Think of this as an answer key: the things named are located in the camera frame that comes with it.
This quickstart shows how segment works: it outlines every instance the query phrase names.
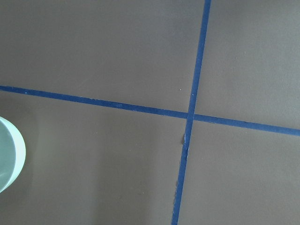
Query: gray floor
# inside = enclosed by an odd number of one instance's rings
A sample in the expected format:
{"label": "gray floor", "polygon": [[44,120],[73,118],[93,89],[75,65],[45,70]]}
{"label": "gray floor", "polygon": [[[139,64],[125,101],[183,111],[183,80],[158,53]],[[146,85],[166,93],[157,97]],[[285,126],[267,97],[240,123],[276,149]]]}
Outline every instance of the gray floor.
{"label": "gray floor", "polygon": [[[2,1],[0,85],[188,111],[204,1]],[[300,128],[300,2],[213,0],[197,114]],[[0,91],[6,225],[171,223],[185,119]],[[300,137],[194,121],[180,225],[298,225]]]}

